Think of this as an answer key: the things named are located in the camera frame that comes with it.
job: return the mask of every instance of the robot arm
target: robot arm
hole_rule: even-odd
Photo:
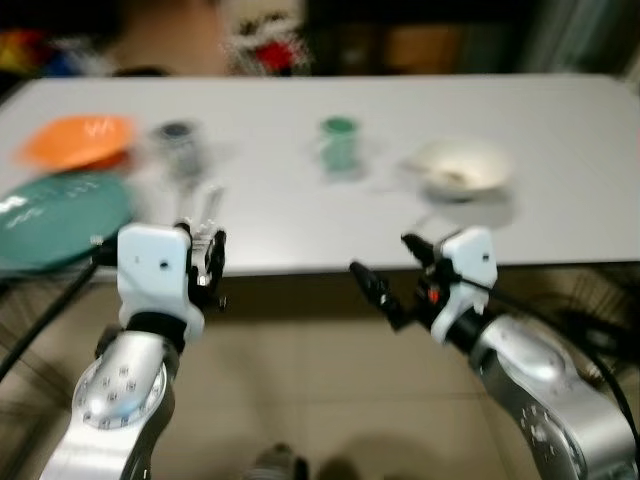
[[[471,228],[436,246],[415,235],[403,241],[424,267],[411,309],[400,305],[383,279],[351,265],[367,299],[392,327],[417,321],[436,341],[468,356],[487,392],[518,424],[542,479],[637,479],[631,427],[580,378],[567,352],[508,315],[496,318],[485,310],[485,291],[456,281],[493,286],[497,269],[489,232]]]
[[[185,226],[121,230],[122,330],[80,377],[71,421],[41,480],[150,478],[151,453],[173,414],[179,355],[202,333],[200,307],[222,276],[224,242],[218,231],[198,248]]]

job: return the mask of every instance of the orange plate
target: orange plate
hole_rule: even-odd
[[[116,115],[62,117],[40,129],[22,147],[18,158],[50,172],[99,168],[117,158],[133,141],[133,122]]]

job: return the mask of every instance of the tile floor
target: tile floor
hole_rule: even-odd
[[[314,479],[538,479],[518,429],[464,358],[418,327],[394,335],[348,277],[230,279],[223,290],[230,311],[182,357],[155,479],[239,478],[277,441],[309,458]],[[94,288],[34,354],[76,378],[117,307],[112,286]],[[626,385],[640,416],[637,381]],[[13,388],[3,385],[0,400]],[[64,422],[59,414],[20,478],[38,478]]]

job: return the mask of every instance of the black cable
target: black cable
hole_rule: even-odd
[[[572,336],[569,333],[567,333],[563,328],[561,328],[556,322],[549,319],[545,314],[538,312],[535,308],[527,305],[524,302],[521,302],[516,298],[513,298],[511,295],[508,295],[495,288],[482,285],[481,283],[478,283],[474,280],[464,278],[461,275],[455,275],[454,279],[461,283],[466,283],[467,285],[471,285],[472,287],[475,287],[479,290],[485,291],[489,294],[491,298],[498,300],[499,302],[502,302],[505,305],[509,305],[517,310],[520,310],[522,313],[525,313],[537,319],[544,325],[548,326],[549,328],[551,328],[552,330],[554,330],[555,332],[563,336],[566,340],[574,344],[578,348],[578,350],[580,350],[582,354],[585,357],[587,357],[596,366],[596,368],[600,371],[602,378],[611,389],[611,392],[613,393],[613,396],[616,399],[618,407],[620,408],[622,414],[627,420],[627,423],[629,424],[629,427],[631,428],[633,440],[635,441],[635,444],[636,444],[636,465],[638,466],[638,470],[640,471],[640,437],[638,436],[638,430],[636,429],[636,425],[633,420],[633,413],[631,413],[629,402],[627,401],[627,397],[622,391],[622,388],[620,387],[618,380],[616,380],[616,377],[613,375],[613,373],[611,373],[611,370],[609,370],[609,368],[604,364],[604,362],[600,359],[600,357],[598,357],[597,353],[591,348],[591,346],[582,342],[579,339],[572,338]]]
[[[16,345],[7,353],[2,363],[0,363],[0,382],[7,376],[9,370],[13,368],[22,354],[29,348],[38,335],[64,310],[74,297],[80,292],[82,287],[91,280],[100,264],[96,261],[91,263],[78,275],[69,287],[60,295],[51,306],[42,314],[38,321],[29,329]]]

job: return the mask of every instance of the teal plate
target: teal plate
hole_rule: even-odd
[[[89,255],[91,238],[132,218],[130,196],[110,173],[63,173],[0,197],[0,276],[62,268]]]

